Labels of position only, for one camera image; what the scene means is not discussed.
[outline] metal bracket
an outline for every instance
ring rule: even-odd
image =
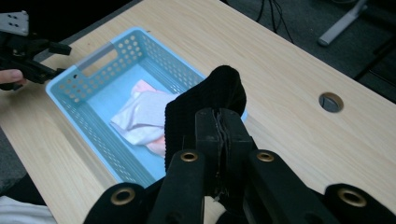
[[[25,11],[0,13],[0,31],[14,35],[29,35],[29,15]]]

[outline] basket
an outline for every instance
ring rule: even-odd
[[[165,175],[164,159],[130,144],[110,125],[140,79],[182,93],[205,76],[139,27],[115,37],[51,80],[46,92],[118,182],[146,188]]]

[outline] wooden table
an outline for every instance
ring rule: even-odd
[[[347,183],[396,212],[396,105],[218,0],[145,0],[55,55],[66,68],[140,26],[208,75],[236,68],[247,92],[246,127],[259,148],[277,153],[318,192]],[[323,92],[344,108],[324,110]],[[81,223],[116,184],[45,92],[29,83],[0,92],[0,125],[59,223]],[[220,206],[207,202],[205,222]]]

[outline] towel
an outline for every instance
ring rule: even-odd
[[[165,156],[164,111],[178,94],[157,91],[139,80],[131,90],[130,99],[111,119],[115,130],[133,145],[146,146],[153,153]]]

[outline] cable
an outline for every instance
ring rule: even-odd
[[[262,18],[262,12],[264,11],[264,0],[262,0],[262,6],[260,8],[259,16],[256,19],[256,22],[259,22],[260,19]]]
[[[285,27],[285,30],[286,30],[286,33],[288,34],[288,37],[289,37],[289,39],[290,39],[290,42],[291,42],[292,44],[294,44],[294,41],[293,41],[293,39],[291,38],[291,35],[290,35],[290,32],[289,32],[288,26],[286,25],[285,21],[283,20],[282,7],[279,5],[279,3],[278,3],[276,0],[270,0],[270,1],[274,1],[274,4],[275,4],[275,6],[276,6],[276,10],[277,10],[277,12],[279,13],[279,17],[280,17],[280,19],[281,19],[281,21],[282,21],[282,23],[283,23],[283,26]]]
[[[275,15],[274,15],[273,0],[269,0],[269,1],[270,1],[270,8],[271,8],[271,23],[273,25],[274,33],[277,34],[277,29],[276,29],[276,26],[275,26]]]

